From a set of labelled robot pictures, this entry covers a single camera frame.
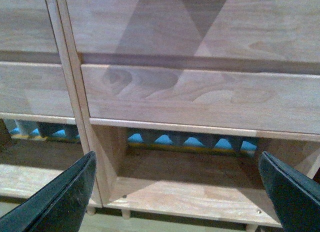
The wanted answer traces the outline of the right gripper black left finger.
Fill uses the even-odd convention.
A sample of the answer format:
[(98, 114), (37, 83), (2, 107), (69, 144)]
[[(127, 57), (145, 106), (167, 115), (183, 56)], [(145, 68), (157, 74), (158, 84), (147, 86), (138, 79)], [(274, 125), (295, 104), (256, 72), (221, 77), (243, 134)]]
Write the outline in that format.
[(97, 170), (91, 151), (0, 218), (1, 231), (79, 231)]

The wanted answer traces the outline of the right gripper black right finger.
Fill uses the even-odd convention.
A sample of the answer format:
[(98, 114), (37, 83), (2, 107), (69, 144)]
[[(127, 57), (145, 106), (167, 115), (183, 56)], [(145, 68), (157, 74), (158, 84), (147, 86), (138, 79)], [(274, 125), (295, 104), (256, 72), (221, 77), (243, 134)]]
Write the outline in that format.
[(320, 184), (266, 151), (258, 169), (284, 231), (319, 231)]

